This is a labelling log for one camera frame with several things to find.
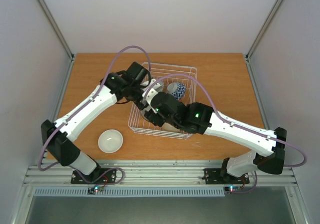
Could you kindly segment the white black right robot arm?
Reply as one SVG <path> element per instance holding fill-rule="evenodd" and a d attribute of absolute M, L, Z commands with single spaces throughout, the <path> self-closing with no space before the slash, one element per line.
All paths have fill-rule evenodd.
<path fill-rule="evenodd" d="M 272 175 L 283 172 L 285 146 L 276 139 L 286 139 L 285 129 L 260 129 L 230 119 L 202 103 L 185 105 L 164 92 L 149 91 L 143 94 L 143 100 L 150 107 L 145 117 L 155 126 L 168 123 L 188 134 L 220 137 L 250 149 L 246 154 L 223 160 L 219 176 L 225 183 L 256 170 Z"/>

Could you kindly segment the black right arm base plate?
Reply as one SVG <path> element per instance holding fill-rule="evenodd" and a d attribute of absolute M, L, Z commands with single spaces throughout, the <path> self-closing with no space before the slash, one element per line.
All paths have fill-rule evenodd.
<path fill-rule="evenodd" d="M 205 168 L 203 172 L 202 179 L 205 180 L 206 185 L 246 185 L 250 183 L 247 173 L 241 177 L 234 177 L 229 174 L 223 176 L 220 168 Z"/>

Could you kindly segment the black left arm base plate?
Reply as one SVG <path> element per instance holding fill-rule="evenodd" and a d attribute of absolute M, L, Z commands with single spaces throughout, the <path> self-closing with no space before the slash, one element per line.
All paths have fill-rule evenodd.
<path fill-rule="evenodd" d="M 113 184 L 116 182 L 117 171 L 111 168 L 96 168 L 89 175 L 85 175 L 79 170 L 74 170 L 71 175 L 70 183 L 74 185 L 100 185 Z"/>

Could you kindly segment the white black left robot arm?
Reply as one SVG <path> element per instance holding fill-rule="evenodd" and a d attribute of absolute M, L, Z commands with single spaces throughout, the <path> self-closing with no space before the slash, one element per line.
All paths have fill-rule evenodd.
<path fill-rule="evenodd" d="M 151 78 L 150 71 L 137 62 L 127 70 L 107 74 L 76 108 L 54 122 L 45 120 L 42 123 L 42 149 L 48 150 L 62 166 L 80 171 L 89 183 L 96 183 L 101 177 L 97 163 L 74 141 L 88 124 L 123 98 L 142 108 L 143 89 L 148 87 L 142 82 L 146 79 L 151 83 Z"/>

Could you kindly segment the celadon green ceramic bowl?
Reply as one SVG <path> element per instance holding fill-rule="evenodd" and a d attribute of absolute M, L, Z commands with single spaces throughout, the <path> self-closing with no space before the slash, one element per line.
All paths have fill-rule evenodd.
<path fill-rule="evenodd" d="M 163 92 L 163 89 L 164 89 L 164 83 L 162 81 L 160 82 L 157 82 L 153 89 L 156 91 L 156 92 Z"/>

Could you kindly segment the red patterned bowl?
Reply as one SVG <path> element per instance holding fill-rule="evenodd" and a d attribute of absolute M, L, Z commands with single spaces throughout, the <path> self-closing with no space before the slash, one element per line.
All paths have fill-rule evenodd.
<path fill-rule="evenodd" d="M 186 86 L 180 82 L 172 82 L 166 88 L 167 93 L 171 94 L 177 100 L 181 100 L 184 97 L 186 90 Z"/>

